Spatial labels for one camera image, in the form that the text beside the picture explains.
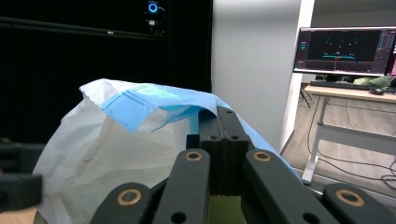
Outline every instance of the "computer monitor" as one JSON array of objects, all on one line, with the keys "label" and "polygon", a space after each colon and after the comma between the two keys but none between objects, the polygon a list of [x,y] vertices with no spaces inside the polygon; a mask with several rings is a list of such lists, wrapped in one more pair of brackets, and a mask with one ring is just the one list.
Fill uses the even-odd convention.
[{"label": "computer monitor", "polygon": [[393,53],[390,55],[387,75],[396,77],[396,44]]},{"label": "computer monitor", "polygon": [[396,27],[301,28],[295,73],[381,77],[389,73]]}]

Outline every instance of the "white desk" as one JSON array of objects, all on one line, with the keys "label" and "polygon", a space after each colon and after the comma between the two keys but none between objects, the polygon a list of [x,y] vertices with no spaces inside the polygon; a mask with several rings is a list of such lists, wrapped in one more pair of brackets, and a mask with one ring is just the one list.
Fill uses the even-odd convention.
[{"label": "white desk", "polygon": [[326,105],[330,97],[396,104],[396,95],[372,95],[368,91],[355,91],[316,86],[307,86],[305,91],[324,97],[311,156],[307,165],[305,166],[302,177],[302,180],[306,185],[311,184],[312,176],[315,172],[315,167],[318,161],[318,143],[320,139],[396,156],[396,137],[341,128],[323,123]]}]

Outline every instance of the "hole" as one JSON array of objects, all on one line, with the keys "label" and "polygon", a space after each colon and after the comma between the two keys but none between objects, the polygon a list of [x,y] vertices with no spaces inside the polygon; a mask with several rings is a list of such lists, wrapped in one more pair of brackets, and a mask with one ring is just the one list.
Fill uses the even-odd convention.
[{"label": "hole", "polygon": [[311,224],[319,224],[320,223],[319,219],[315,215],[312,215],[310,213],[303,214],[303,218],[306,222],[311,223]]},{"label": "hole", "polygon": [[197,159],[198,157],[199,157],[199,155],[197,153],[191,153],[189,155],[189,158],[192,159],[192,160]]},{"label": "hole", "polygon": [[184,223],[186,221],[186,215],[181,212],[174,213],[171,217],[173,223]]},{"label": "hole", "polygon": [[123,196],[122,196],[122,199],[125,201],[125,202],[130,202],[131,200],[133,200],[133,199],[135,199],[136,198],[136,194],[134,193],[134,192],[127,192],[126,194],[124,194]]},{"label": "hole", "polygon": [[350,202],[355,203],[355,202],[358,201],[358,198],[357,198],[355,195],[350,194],[350,193],[348,193],[348,192],[344,192],[344,193],[342,193],[341,195],[342,195],[345,199],[347,199],[348,201],[350,201]]},{"label": "hole", "polygon": [[268,159],[268,155],[265,155],[265,154],[258,154],[257,157],[260,158],[260,159],[263,159],[263,160],[267,160]]}]

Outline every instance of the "crumpled plastic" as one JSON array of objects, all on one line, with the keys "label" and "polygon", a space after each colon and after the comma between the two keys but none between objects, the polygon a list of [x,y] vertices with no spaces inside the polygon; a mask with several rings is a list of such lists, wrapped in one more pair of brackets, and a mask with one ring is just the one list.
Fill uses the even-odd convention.
[{"label": "crumpled plastic", "polygon": [[390,83],[395,77],[383,76],[383,77],[361,77],[353,81],[353,84],[373,86],[379,88],[386,88],[390,86]]},{"label": "crumpled plastic", "polygon": [[[121,184],[154,187],[169,176],[187,134],[198,133],[198,112],[230,108],[211,93],[148,83],[98,79],[80,91],[83,100],[63,117],[34,169],[44,180],[37,209],[49,224],[89,223]],[[277,154],[238,118],[255,148]]]}]

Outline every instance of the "black panel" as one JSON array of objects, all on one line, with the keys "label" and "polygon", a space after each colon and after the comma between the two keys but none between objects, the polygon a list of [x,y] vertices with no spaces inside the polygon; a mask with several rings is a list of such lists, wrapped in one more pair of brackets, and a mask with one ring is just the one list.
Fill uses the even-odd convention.
[{"label": "black panel", "polygon": [[[1,1],[0,137],[48,142],[82,99],[78,87],[97,78],[210,91],[212,1],[157,2],[166,17],[158,18],[162,24],[154,34],[164,35],[136,38],[157,36],[146,22],[146,0]],[[51,22],[62,29],[37,30],[17,26],[16,20]],[[70,33],[62,24],[89,31]],[[91,28],[134,34],[90,34]]]},{"label": "black panel", "polygon": [[170,4],[171,85],[211,92],[212,0]]},{"label": "black panel", "polygon": [[0,16],[143,33],[146,7],[142,0],[2,0]]},{"label": "black panel", "polygon": [[47,142],[97,78],[168,83],[165,41],[0,29],[0,136]]}]

